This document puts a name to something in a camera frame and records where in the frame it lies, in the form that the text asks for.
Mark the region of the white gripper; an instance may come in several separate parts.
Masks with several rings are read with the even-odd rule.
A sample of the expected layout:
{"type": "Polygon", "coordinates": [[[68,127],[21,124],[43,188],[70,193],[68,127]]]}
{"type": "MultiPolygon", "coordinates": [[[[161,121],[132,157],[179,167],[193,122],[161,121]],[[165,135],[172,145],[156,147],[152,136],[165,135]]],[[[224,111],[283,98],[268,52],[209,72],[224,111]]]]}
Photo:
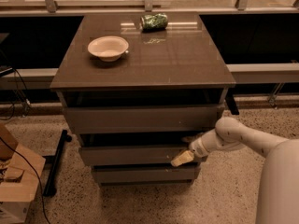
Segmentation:
{"type": "Polygon", "coordinates": [[[194,155],[198,158],[203,158],[209,155],[209,138],[206,133],[197,133],[196,135],[184,136],[181,138],[184,143],[189,143],[189,150],[181,151],[173,160],[171,165],[179,167],[182,164],[191,162],[194,155]]]}

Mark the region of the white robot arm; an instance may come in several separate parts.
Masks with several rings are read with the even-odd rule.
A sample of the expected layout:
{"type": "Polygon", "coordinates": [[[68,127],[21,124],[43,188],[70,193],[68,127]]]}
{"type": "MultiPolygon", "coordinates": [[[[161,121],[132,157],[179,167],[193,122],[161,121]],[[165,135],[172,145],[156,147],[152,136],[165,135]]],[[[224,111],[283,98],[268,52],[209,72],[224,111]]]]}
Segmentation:
{"type": "Polygon", "coordinates": [[[255,224],[299,224],[299,140],[287,139],[245,126],[230,117],[192,139],[171,160],[178,167],[216,150],[246,146],[264,157],[255,224]]]}

